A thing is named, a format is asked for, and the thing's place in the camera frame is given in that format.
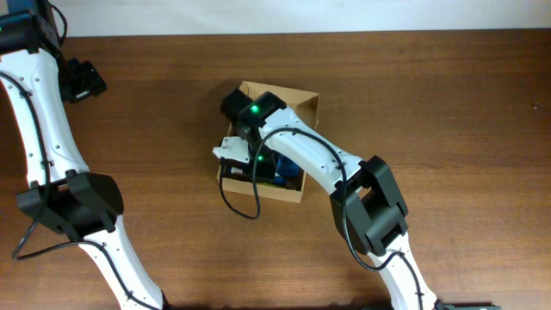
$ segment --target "wooden table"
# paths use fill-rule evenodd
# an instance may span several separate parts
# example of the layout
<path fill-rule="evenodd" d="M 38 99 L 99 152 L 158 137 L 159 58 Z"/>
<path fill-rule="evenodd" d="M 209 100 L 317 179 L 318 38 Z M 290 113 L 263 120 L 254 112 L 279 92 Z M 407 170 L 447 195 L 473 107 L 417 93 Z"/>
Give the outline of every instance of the wooden table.
<path fill-rule="evenodd" d="M 67 117 L 90 169 L 119 184 L 129 238 L 171 303 L 388 303 L 312 179 L 300 205 L 264 200 L 257 221 L 223 204 L 211 154 L 227 129 L 220 99 L 252 80 L 321 92 L 319 132 L 391 165 L 441 299 L 551 307 L 551 31 L 69 39 L 64 51 L 108 83 Z M 117 309 L 78 248 L 10 260 L 30 220 L 15 204 L 22 143 L 1 103 L 0 308 Z M 252 197 L 228 197 L 252 211 Z M 62 241 L 40 227 L 26 251 Z"/>

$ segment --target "white wall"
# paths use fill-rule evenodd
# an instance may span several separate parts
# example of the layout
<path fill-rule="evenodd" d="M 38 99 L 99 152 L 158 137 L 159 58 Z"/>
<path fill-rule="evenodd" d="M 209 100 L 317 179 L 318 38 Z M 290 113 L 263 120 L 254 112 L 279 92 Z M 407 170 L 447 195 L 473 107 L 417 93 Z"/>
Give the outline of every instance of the white wall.
<path fill-rule="evenodd" d="M 551 0 L 52 0 L 70 36 L 551 28 Z"/>

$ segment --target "box flap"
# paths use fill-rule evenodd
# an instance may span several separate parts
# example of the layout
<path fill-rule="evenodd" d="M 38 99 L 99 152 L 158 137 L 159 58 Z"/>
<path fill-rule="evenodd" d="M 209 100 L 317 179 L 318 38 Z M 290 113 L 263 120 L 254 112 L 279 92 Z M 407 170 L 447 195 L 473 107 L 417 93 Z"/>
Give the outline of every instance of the box flap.
<path fill-rule="evenodd" d="M 318 126 L 319 93 L 249 81 L 244 81 L 239 89 L 252 100 L 269 91 L 280 97 L 310 128 L 315 129 Z"/>

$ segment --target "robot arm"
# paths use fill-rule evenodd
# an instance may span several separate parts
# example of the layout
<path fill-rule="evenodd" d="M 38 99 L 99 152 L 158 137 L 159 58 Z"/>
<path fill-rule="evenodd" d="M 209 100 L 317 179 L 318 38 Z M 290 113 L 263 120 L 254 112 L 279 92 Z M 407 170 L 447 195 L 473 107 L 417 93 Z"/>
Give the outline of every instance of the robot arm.
<path fill-rule="evenodd" d="M 90 63 L 64 61 L 57 35 L 47 35 L 55 29 L 48 22 L 53 20 L 48 5 L 46 1 L 8 1 L 11 14 L 0 16 L 0 72 L 7 76 L 1 80 L 22 136 L 30 188 L 17 195 L 19 208 L 83 248 L 121 308 L 162 309 L 167 307 L 163 293 L 146 274 L 124 229 L 123 203 L 115 181 L 89 173 L 65 116 L 62 99 L 77 102 L 97 95 L 106 89 L 105 83 Z M 47 158 L 41 156 L 41 142 Z"/>
<path fill-rule="evenodd" d="M 394 181 L 392 172 L 382 159 L 374 157 L 363 161 L 344 152 L 314 132 L 278 97 L 265 93 L 255 102 L 247 99 L 238 90 L 222 103 L 222 112 L 232 122 L 235 132 L 247 140 L 253 150 L 261 141 L 274 152 L 293 160 L 312 176 L 330 195 L 338 231 L 345 236 L 342 216 L 342 196 L 339 190 L 342 171 L 333 153 L 317 140 L 292 130 L 278 132 L 280 128 L 297 128 L 323 140 L 342 161 L 347 177 L 346 210 L 350 242 L 354 251 L 368 254 L 375 266 L 380 266 L 395 252 L 401 252 L 418 279 L 422 294 L 423 309 L 436 306 L 436 296 L 427 287 L 413 258 L 404 220 L 407 207 Z M 224 150 L 215 148 L 214 153 L 224 157 Z M 239 158 L 227 158 L 242 161 Z M 361 188 L 371 188 L 364 197 L 357 193 Z M 412 272 L 405 260 L 395 259 L 381 271 L 383 281 L 391 295 L 392 305 L 399 310 L 419 309 L 418 289 Z"/>

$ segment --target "open cardboard box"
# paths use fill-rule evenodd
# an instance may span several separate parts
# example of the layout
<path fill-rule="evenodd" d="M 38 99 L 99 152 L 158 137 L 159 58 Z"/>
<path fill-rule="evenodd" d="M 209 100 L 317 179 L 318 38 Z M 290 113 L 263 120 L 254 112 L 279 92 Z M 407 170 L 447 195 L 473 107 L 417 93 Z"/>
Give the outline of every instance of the open cardboard box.
<path fill-rule="evenodd" d="M 256 100 L 263 93 L 269 91 L 280 97 L 310 128 L 315 130 L 318 126 L 319 93 L 247 81 L 241 83 L 239 89 L 252 100 Z M 230 125 L 227 136 L 231 137 L 235 135 L 236 134 L 233 132 L 232 126 Z M 218 168 L 216 179 L 220 181 L 220 167 Z M 300 186 L 297 190 L 287 189 L 285 187 L 272 184 L 258 183 L 258 195 L 284 202 L 300 203 L 302 200 L 305 181 L 306 173 L 300 169 L 298 180 Z M 251 182 L 239 180 L 237 177 L 233 177 L 231 175 L 224 177 L 224 190 L 240 194 L 253 195 Z"/>

